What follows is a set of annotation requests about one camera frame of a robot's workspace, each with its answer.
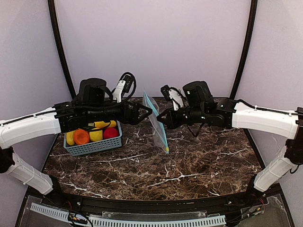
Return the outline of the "clear zip top bag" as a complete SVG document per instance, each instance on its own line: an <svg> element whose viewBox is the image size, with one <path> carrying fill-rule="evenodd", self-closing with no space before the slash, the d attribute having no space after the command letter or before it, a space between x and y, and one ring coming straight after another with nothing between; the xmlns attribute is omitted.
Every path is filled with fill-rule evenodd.
<svg viewBox="0 0 303 227"><path fill-rule="evenodd" d="M160 114L160 108L155 99L149 96L146 91L144 91L143 94L143 105L152 110L152 113L148 118L152 127L154 145L161 148L166 154L169 154L169 146L164 125L157 120L157 116Z"/></svg>

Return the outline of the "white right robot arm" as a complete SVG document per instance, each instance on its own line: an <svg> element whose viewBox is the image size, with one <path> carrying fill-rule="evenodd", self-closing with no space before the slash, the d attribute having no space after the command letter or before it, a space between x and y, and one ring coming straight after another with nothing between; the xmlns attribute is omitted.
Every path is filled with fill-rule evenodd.
<svg viewBox="0 0 303 227"><path fill-rule="evenodd" d="M295 166L303 163L303 110L276 110L253 106L243 100L221 99L216 102L205 81L183 86L182 95L176 88L163 86L161 93L173 108L157 116L157 120L175 129L200 123L231 129L252 129L280 135L286 143L277 157L252 179L253 192L265 192Z"/></svg>

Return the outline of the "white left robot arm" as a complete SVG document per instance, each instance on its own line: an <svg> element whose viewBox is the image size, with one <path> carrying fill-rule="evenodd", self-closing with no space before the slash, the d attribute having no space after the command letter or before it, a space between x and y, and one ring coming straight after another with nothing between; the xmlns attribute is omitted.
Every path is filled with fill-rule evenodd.
<svg viewBox="0 0 303 227"><path fill-rule="evenodd" d="M124 74L113 91L103 79L82 80L79 93L70 102L55 104L31 115L2 120L0 122L0 172L10 175L22 184L47 195L59 190L56 180L25 162L13 150L13 145L50 134L84 129L90 123L115 120L123 124L137 125L152 109L123 98L130 87L136 87L131 73Z"/></svg>

